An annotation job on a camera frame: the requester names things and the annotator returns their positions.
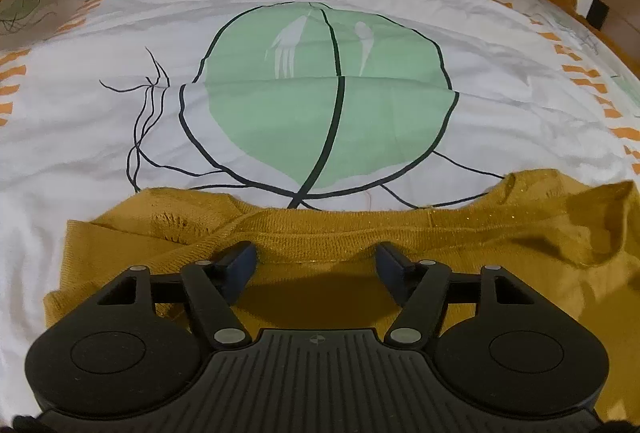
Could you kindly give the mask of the mustard yellow knit sweater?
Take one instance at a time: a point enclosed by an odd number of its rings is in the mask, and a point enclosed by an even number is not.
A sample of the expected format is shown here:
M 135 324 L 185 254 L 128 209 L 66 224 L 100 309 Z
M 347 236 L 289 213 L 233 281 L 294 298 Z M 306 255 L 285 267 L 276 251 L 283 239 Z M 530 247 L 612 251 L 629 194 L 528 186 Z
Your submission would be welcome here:
M 226 194 L 152 188 L 90 222 L 68 222 L 53 325 L 129 266 L 170 274 L 241 241 L 258 265 L 235 305 L 262 328 L 375 328 L 397 315 L 378 280 L 375 246 L 475 273 L 500 265 L 588 328 L 610 357 L 597 403 L 639 418 L 639 192 L 590 187 L 555 170 L 508 175 L 460 209 L 331 212 L 259 208 Z

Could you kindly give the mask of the white patterned duvet cover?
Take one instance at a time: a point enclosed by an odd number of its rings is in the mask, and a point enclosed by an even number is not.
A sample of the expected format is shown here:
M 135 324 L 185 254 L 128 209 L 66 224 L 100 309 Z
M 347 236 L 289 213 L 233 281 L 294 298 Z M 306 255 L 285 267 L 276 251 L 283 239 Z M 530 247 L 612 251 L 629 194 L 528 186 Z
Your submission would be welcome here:
M 1 50 L 1 416 L 34 413 L 67 224 L 152 188 L 454 210 L 555 170 L 639 191 L 639 81 L 547 0 L 103 0 Z

